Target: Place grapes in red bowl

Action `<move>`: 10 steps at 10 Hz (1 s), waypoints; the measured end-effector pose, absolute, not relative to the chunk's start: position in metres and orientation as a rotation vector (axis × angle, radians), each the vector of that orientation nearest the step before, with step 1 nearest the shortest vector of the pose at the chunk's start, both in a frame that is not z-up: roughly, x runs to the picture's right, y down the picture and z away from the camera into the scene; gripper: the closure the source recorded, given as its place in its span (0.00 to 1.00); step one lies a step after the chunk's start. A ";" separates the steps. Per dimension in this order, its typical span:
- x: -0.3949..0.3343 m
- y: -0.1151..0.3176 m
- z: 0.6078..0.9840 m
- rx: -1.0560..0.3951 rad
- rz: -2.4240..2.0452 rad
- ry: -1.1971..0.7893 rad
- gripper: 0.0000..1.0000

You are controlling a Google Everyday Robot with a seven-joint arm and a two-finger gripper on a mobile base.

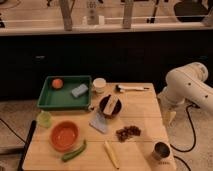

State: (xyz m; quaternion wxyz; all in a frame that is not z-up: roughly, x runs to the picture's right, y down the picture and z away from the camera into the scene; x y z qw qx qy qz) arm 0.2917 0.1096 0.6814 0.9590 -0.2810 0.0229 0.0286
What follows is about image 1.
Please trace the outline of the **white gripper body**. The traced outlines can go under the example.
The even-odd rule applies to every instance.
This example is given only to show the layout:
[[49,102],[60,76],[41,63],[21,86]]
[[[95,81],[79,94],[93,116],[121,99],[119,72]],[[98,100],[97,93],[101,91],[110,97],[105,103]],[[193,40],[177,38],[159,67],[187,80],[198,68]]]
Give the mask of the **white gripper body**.
[[164,87],[163,90],[157,95],[157,99],[160,103],[163,117],[168,117],[176,107],[184,103],[184,97],[169,87]]

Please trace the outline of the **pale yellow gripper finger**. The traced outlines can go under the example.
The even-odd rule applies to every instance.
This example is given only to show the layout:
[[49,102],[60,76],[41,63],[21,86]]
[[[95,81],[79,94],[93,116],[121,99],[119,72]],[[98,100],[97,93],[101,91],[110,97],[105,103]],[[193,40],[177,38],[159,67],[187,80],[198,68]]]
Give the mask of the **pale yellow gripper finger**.
[[173,119],[176,116],[176,112],[175,111],[169,111],[167,112],[164,117],[163,117],[163,123],[165,126],[169,126],[171,124],[171,122],[173,121]]

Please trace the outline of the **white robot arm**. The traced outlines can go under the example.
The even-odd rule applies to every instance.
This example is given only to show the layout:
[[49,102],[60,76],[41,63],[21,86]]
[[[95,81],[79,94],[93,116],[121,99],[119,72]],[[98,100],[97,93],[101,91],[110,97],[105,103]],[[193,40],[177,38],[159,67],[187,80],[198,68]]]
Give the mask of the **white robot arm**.
[[208,69],[200,62],[174,68],[166,74],[166,86],[157,95],[165,126],[172,122],[176,116],[175,108],[185,100],[213,114],[213,87],[205,84],[207,78]]

